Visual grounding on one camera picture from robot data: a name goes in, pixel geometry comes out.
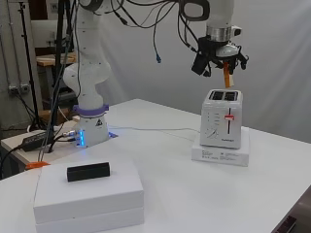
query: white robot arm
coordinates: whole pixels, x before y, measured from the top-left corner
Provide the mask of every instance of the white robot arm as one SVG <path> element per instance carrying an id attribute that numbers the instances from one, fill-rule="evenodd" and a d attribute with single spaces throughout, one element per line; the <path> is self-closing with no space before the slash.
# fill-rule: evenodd
<path id="1" fill-rule="evenodd" d="M 181 20 L 207 21 L 206 36 L 197 39 L 193 72 L 210 77 L 210 62 L 220 69 L 228 63 L 230 74 L 238 61 L 245 69 L 247 58 L 242 55 L 240 47 L 230 42 L 232 37 L 242 32 L 241 28 L 231 25 L 234 0 L 179 0 L 178 3 Z M 98 30 L 100 17 L 97 15 L 104 14 L 104 0 L 80 0 L 77 9 L 75 36 L 79 38 L 76 47 L 80 61 L 66 68 L 64 81 L 78 96 L 76 110 L 81 119 L 76 126 L 77 144 L 90 147 L 109 138 L 104 118 L 107 107 L 95 89 L 97 83 L 104 82 L 111 74 L 104 51 L 98 49 L 101 42 Z"/>

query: power outlet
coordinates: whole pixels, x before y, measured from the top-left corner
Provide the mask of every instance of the power outlet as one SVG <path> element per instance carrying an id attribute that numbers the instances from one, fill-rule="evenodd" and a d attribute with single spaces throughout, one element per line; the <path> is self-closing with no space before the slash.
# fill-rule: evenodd
<path id="1" fill-rule="evenodd" d="M 21 84 L 19 86 L 19 91 L 21 94 L 27 94 L 30 90 L 29 84 Z"/>
<path id="2" fill-rule="evenodd" d="M 10 86 L 9 86 L 9 94 L 10 94 L 11 96 L 16 96 L 17 94 L 19 94 L 17 86 L 15 86 L 15 85 L 10 85 Z"/>

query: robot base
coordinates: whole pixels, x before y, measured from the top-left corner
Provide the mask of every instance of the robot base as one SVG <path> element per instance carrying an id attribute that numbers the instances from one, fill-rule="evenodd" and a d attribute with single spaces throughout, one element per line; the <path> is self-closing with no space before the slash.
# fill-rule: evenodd
<path id="1" fill-rule="evenodd" d="M 75 129 L 77 131 L 77 147 L 88 148 L 109 139 L 108 127 L 104 115 L 94 117 L 80 116 Z"/>

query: white table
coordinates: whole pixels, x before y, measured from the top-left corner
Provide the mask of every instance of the white table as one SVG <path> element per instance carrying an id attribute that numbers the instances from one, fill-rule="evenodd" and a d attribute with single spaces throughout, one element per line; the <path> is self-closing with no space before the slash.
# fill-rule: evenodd
<path id="1" fill-rule="evenodd" d="M 115 126 L 198 129 L 200 116 L 142 100 L 107 114 Z M 53 163 L 130 156 L 145 189 L 145 223 L 110 233 L 269 233 L 311 184 L 311 145 L 250 130 L 248 168 L 193 162 L 196 132 L 115 129 L 120 136 Z M 0 232 L 35 233 L 33 170 L 0 183 Z"/>

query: white box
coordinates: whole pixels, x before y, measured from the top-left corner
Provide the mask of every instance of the white box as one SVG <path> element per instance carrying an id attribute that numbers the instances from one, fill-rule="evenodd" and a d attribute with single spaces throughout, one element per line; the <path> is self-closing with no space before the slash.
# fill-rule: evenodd
<path id="1" fill-rule="evenodd" d="M 144 209 L 71 218 L 37 224 L 37 233 L 93 233 L 144 223 Z"/>
<path id="2" fill-rule="evenodd" d="M 191 149 L 192 160 L 247 167 L 249 165 L 250 155 L 249 128 L 242 127 L 241 132 L 240 149 L 201 146 L 200 135 L 198 134 Z"/>
<path id="3" fill-rule="evenodd" d="M 100 162 L 110 163 L 110 177 L 67 182 L 67 167 Z M 117 156 L 44 167 L 34 201 L 38 233 L 58 227 L 76 229 L 74 225 L 86 233 L 124 227 L 127 222 L 140 224 L 143 208 L 144 190 L 137 170 L 128 158 Z"/>

